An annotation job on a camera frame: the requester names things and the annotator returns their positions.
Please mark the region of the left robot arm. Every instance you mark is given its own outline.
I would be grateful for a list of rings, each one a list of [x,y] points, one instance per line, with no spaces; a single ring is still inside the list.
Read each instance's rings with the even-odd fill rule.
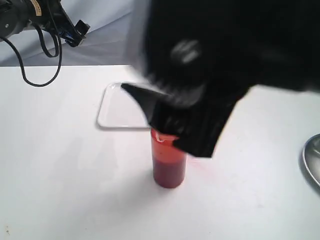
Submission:
[[[22,31],[39,29],[77,47],[85,39],[90,25],[79,20],[73,24],[60,0],[2,0],[0,36],[9,38]]]

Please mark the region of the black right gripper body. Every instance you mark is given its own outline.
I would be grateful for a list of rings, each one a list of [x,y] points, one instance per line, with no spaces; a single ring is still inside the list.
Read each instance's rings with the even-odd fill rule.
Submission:
[[[216,140],[260,81],[258,0],[152,0],[143,39],[146,75],[170,98],[152,126],[184,140]]]

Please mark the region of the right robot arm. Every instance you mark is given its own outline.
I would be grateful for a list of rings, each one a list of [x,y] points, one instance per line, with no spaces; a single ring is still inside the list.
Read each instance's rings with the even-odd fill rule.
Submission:
[[[209,158],[252,87],[320,90],[320,3],[136,0],[126,56],[152,86],[121,85],[148,125]]]

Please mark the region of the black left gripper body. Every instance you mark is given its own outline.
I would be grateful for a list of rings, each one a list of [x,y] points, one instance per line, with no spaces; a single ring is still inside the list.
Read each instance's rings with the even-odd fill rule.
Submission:
[[[74,25],[60,0],[44,0],[43,6],[47,20],[47,23],[43,24],[43,29],[64,39],[72,48],[79,46],[86,38],[90,25],[82,20]]]

